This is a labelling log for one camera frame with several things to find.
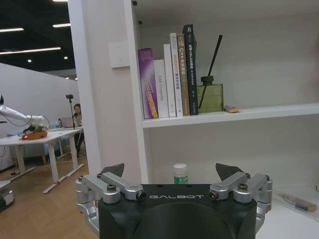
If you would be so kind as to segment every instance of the camera on tripod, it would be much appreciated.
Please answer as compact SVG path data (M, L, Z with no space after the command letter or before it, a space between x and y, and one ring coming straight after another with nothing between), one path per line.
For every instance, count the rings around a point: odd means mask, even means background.
M73 99L73 95L66 95L65 97L66 97L68 100Z

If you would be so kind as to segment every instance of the small yellow object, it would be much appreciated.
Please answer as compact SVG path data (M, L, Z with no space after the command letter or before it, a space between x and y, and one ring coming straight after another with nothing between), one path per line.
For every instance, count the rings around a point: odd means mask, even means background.
M239 108L238 107L226 106L225 107L225 111L229 112L229 113L237 113L237 112L239 112Z

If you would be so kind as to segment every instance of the black ceiling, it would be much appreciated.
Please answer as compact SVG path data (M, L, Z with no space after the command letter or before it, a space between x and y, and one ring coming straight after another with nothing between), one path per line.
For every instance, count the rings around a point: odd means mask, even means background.
M53 0L0 0L0 52L61 47L61 50L0 55L0 62L35 71L74 69L71 28L54 28L69 23L66 2Z

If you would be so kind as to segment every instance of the green label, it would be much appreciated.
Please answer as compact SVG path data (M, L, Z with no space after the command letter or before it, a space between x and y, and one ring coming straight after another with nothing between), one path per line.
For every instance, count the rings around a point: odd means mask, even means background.
M188 177L182 177L182 178L178 178L178 177L174 177L174 182L175 184L188 184Z

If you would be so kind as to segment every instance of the black book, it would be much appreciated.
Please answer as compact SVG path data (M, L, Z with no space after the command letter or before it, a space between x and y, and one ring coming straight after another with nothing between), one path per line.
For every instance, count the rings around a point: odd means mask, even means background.
M185 35L189 114L193 116L198 114L195 64L196 39L194 35L193 24L185 25L183 28L183 34Z

